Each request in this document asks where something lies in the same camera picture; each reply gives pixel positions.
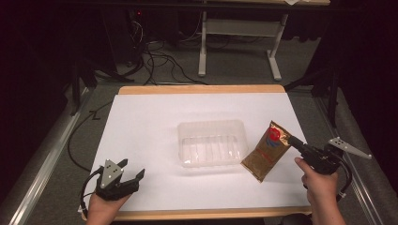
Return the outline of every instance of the white paper sheet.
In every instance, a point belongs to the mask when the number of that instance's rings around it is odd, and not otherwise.
[[[181,122],[239,119],[252,151],[271,120],[305,141],[285,93],[116,96],[93,171],[108,158],[129,160],[122,181],[145,169],[140,190],[121,211],[258,208],[309,205],[291,147],[259,183],[241,165],[186,169],[178,158]],[[86,192],[95,188],[95,179]]]

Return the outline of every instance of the dark background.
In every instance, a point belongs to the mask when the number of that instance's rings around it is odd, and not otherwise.
[[[89,57],[115,70],[115,56],[112,43],[107,39],[109,27],[96,9],[60,7],[54,1],[30,0],[2,2],[0,8],[0,170],[4,172],[0,200],[3,201],[63,112],[67,104],[64,90],[70,84],[76,58]],[[398,161],[396,9],[390,1],[382,0],[369,1],[355,17],[338,17],[332,21],[328,15],[292,15],[283,38],[299,36],[305,41],[323,36],[308,74],[330,64],[336,66],[340,87],[363,136],[397,191],[398,176],[394,167]],[[153,36],[175,45],[176,32],[189,34],[190,21],[197,21],[197,15],[193,17],[186,12],[143,12],[145,28]],[[107,54],[98,55],[96,51]]]

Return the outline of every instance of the human hand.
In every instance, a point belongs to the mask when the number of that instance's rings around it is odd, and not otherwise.
[[[301,181],[308,189],[308,202],[310,204],[336,203],[337,173],[323,175],[314,171],[304,159],[296,157],[295,161],[304,171]]]
[[[117,201],[105,201],[97,194],[92,194],[88,206],[87,225],[108,225],[114,221],[117,212],[131,195]]]

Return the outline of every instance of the gray floor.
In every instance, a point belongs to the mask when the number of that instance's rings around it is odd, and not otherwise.
[[[207,50],[207,75],[197,77],[199,47],[194,41],[184,42],[178,48],[161,43],[150,45],[152,53],[162,52],[172,55],[183,67],[185,74],[192,79],[208,84],[258,84],[278,83],[288,84],[300,78],[304,72],[317,41],[300,43],[297,39],[283,41],[277,53],[277,62],[283,76],[281,82],[272,80],[269,64],[266,60],[265,49],[270,48],[271,39],[234,37],[226,47],[222,40],[210,42]],[[155,59],[153,80],[157,84],[175,83],[176,79],[184,80],[181,71],[170,62],[163,64],[164,58]],[[133,85],[142,85],[148,78],[148,72],[143,68],[131,76],[136,79]],[[89,111],[96,110],[113,99],[118,88],[125,83],[108,82],[99,79],[99,86],[90,90],[86,96],[88,101],[83,107],[78,123],[89,115]],[[309,93],[309,87],[300,87],[289,93],[298,120],[307,141],[322,147],[328,139],[340,136],[342,139],[357,146],[364,152],[371,153],[366,141],[360,135],[360,130],[344,101],[344,95],[339,93],[337,107],[337,129],[332,128],[325,118],[324,99],[314,98]],[[54,125],[42,146],[26,166],[15,188],[1,205],[0,224],[8,224],[20,206],[26,191],[31,187],[38,171],[46,157],[59,145],[59,138],[64,134],[67,124],[72,117],[71,102]],[[108,112],[107,106],[97,113],[100,120],[87,120],[75,133],[70,148],[73,156],[82,165],[91,168],[101,133],[104,129]],[[354,165],[356,181],[347,192],[347,197],[339,203],[347,224],[398,224],[398,202],[396,193],[392,191],[385,175],[381,172],[377,162],[360,157],[348,157]],[[79,193],[88,172],[76,167],[69,159],[66,148],[60,151],[60,157],[55,161],[51,177],[37,202],[32,202],[34,209],[26,224],[84,224],[77,208]],[[153,224],[278,224],[279,217],[260,218],[252,220],[205,220],[205,221],[158,221]]]

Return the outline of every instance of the white metal leg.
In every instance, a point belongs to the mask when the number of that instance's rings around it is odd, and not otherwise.
[[[207,35],[207,13],[204,11],[202,15],[202,45],[199,55],[199,77],[206,76],[206,35]]]
[[[288,16],[287,14],[284,14],[282,16],[281,24],[280,24],[278,32],[275,36],[273,49],[272,49],[272,51],[270,51],[270,50],[267,51],[267,57],[268,57],[268,61],[269,61],[269,66],[271,67],[272,76],[273,76],[274,80],[277,82],[282,80],[282,76],[279,71],[278,64],[276,63],[275,54],[276,54],[276,51],[278,50],[279,43],[281,42],[283,30],[284,30],[284,27],[286,26],[287,16]]]

